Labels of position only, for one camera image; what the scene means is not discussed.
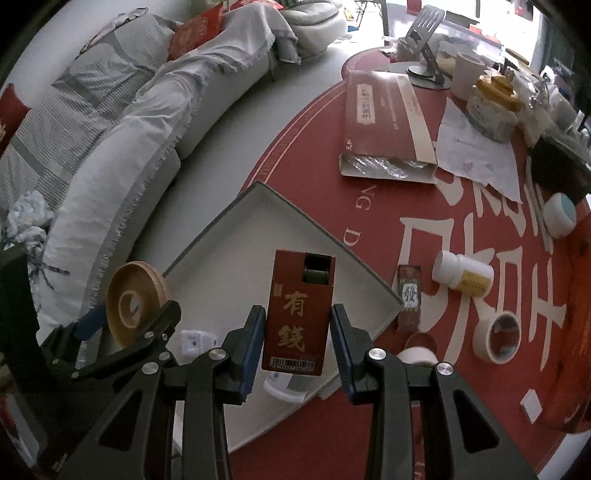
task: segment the chair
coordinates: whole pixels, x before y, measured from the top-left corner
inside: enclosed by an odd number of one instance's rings
[[[386,0],[355,0],[355,4],[357,5],[357,19],[355,20],[355,22],[357,23],[357,28],[361,27],[361,22],[363,21],[363,16],[365,15],[365,11],[368,7],[368,4],[374,4],[378,7],[379,16],[382,19],[384,35],[390,35],[390,30],[388,26],[388,7],[386,4]]]

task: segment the brown packaging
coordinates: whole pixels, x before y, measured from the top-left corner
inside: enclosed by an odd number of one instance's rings
[[[336,258],[277,250],[262,369],[320,375],[332,307]]]
[[[418,332],[421,321],[421,267],[398,266],[398,295],[404,305],[398,314],[398,329]]]

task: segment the red round table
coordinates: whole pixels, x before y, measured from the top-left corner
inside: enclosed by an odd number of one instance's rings
[[[350,69],[384,67],[388,59],[373,49],[352,57]],[[437,140],[448,92],[415,88],[431,139]],[[309,104],[276,137],[244,187],[263,181],[350,246],[385,281],[398,264],[420,265],[423,278],[421,330],[438,341],[439,360],[455,364],[502,423],[530,464],[540,471],[564,433],[531,424],[519,402],[536,390],[541,402],[556,380],[571,275],[565,241],[544,252],[526,196],[527,148],[519,132],[512,145],[518,163],[522,204],[501,198],[470,180],[439,170],[438,182],[343,177],[338,159],[344,136],[345,82]],[[485,299],[462,297],[431,281],[442,248],[476,254],[495,270]],[[516,312],[522,341],[506,365],[483,363],[472,351],[479,318],[493,311]],[[375,342],[398,351],[391,327]],[[353,407],[339,390],[314,398],[291,417],[232,453],[234,477],[296,480],[363,478],[371,408]]]

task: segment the barcode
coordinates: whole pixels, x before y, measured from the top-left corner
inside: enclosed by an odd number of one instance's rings
[[[298,372],[313,372],[314,362],[308,360],[290,360],[289,358],[271,357],[271,366],[283,370],[294,370]]]

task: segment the sofa cushion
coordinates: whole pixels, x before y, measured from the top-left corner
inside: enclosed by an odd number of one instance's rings
[[[222,31],[222,8],[220,2],[181,25],[170,44],[168,59],[176,60],[217,37]]]
[[[0,97],[0,155],[6,150],[8,142],[29,110],[17,97],[14,85],[8,85]]]
[[[44,275],[37,280],[39,341],[51,328],[86,314],[125,261],[122,238],[133,225],[135,240],[147,220],[141,215],[136,223],[139,206],[148,202],[153,208],[158,199],[150,195],[150,185],[160,181],[164,163],[180,166],[173,150],[189,123],[196,88],[183,76],[161,79],[136,98],[74,176],[47,240]]]
[[[287,22],[293,25],[316,25],[331,17],[339,11],[339,7],[331,2],[301,3],[281,13]]]
[[[166,61],[176,23],[145,14],[79,56],[31,110],[0,159],[0,209],[39,190],[52,209],[139,88]]]

